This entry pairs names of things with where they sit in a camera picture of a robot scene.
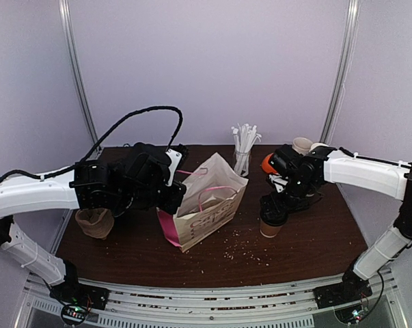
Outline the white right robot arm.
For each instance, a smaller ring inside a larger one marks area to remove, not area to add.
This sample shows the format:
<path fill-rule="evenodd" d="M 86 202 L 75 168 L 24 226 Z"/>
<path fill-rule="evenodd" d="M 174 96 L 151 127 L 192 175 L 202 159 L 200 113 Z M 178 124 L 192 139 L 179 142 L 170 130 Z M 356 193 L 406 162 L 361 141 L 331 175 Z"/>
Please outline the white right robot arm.
<path fill-rule="evenodd" d="M 314 289 L 318 308 L 369 297 L 369 281 L 412 246 L 412 161 L 363 156 L 343 147 L 312 146 L 305 154 L 290 144 L 269 157 L 275 190 L 260 198 L 260 233 L 277 236 L 291 214 L 314 205 L 310 199 L 326 184 L 339 185 L 360 228 L 379 235 L 345 270 L 340 282 Z"/>

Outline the single brown paper cup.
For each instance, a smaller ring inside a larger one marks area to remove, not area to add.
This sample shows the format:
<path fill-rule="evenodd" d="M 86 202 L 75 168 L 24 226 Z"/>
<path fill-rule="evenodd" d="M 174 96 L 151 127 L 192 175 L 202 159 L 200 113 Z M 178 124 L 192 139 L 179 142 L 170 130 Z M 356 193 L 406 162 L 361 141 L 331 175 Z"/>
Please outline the single brown paper cup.
<path fill-rule="evenodd" d="M 260 233 L 265 238 L 274 238 L 277 236 L 279 231 L 281 230 L 282 226 L 286 223 L 286 221 L 279 221 L 269 223 L 264 220 L 260 220 Z"/>

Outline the stack of cardboard cup carriers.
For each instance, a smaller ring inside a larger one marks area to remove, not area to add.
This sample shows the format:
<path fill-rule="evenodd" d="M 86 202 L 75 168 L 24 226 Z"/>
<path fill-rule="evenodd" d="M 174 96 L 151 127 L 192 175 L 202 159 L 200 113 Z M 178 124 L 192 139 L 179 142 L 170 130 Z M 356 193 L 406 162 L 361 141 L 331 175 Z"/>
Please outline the stack of cardboard cup carriers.
<path fill-rule="evenodd" d="M 111 211 L 105 208 L 78 210 L 74 218 L 84 235 L 102 240 L 108 237 L 115 221 Z"/>

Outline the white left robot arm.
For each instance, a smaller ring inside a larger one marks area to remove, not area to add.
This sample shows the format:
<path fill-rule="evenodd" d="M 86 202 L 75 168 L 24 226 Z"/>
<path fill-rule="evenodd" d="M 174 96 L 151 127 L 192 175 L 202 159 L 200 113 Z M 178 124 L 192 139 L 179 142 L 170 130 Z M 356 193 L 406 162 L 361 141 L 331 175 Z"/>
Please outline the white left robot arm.
<path fill-rule="evenodd" d="M 174 214 L 187 188 L 175 173 L 188 157 L 180 144 L 163 150 L 147 143 L 136 143 L 125 157 L 107 163 L 84 160 L 43 174 L 13 173 L 0 177 L 0 250 L 23 268 L 42 278 L 58 301 L 103 310 L 108 291 L 92 292 L 79 283 L 73 263 L 51 255 L 31 240 L 13 216 L 41 210 L 94 210 L 103 208 L 114 217 L 127 210 L 160 208 Z"/>

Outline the pink and white paper bag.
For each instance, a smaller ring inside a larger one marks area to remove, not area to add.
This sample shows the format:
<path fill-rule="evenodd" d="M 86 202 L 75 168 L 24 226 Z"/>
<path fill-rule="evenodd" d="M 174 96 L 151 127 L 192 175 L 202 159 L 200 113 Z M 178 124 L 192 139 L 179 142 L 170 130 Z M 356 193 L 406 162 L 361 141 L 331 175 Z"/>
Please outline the pink and white paper bag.
<path fill-rule="evenodd" d="M 174 215 L 156 210 L 166 240 L 186 252 L 230 222 L 248 182 L 214 153 L 182 182 L 187 190 Z"/>

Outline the single black cup lid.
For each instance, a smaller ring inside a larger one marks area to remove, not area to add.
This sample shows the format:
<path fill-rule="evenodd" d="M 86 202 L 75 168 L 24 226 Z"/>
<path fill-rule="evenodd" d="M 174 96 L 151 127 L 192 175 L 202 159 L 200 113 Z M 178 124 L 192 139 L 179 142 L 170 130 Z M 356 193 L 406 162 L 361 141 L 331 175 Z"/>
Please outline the single black cup lid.
<path fill-rule="evenodd" d="M 279 227 L 283 226 L 288 220 L 287 213 L 260 213 L 261 220 L 268 226 Z"/>

